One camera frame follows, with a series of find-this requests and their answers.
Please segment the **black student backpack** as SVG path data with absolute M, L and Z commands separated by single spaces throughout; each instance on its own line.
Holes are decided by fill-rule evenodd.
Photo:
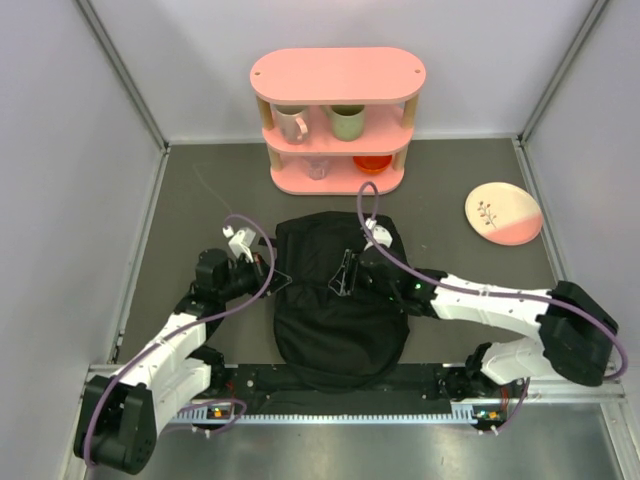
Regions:
M 329 287 L 345 251 L 366 245 L 356 214 L 306 215 L 279 223 L 275 235 L 276 268 L 292 279 L 276 295 L 273 320 L 287 366 L 306 386 L 331 393 L 389 374 L 410 333 L 407 314 L 374 292 L 341 297 Z

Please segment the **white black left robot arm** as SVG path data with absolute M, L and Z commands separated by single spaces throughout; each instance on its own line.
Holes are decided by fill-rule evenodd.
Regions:
M 222 357 L 206 343 L 227 315 L 227 303 L 273 295 L 291 281 L 258 253 L 231 259 L 221 249 L 201 252 L 194 280 L 156 337 L 110 376 L 86 383 L 74 455 L 89 466 L 139 473 L 160 433 L 194 397 L 216 396 L 226 387 Z

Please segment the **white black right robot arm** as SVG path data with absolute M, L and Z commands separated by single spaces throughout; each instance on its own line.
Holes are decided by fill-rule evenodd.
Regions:
M 487 396 L 525 378 L 557 374 L 597 387 L 618 332 L 616 322 L 578 285 L 517 290 L 479 284 L 443 271 L 412 269 L 387 247 L 346 250 L 329 280 L 341 297 L 380 297 L 412 316 L 467 321 L 518 334 L 479 345 L 464 364 L 459 397 Z

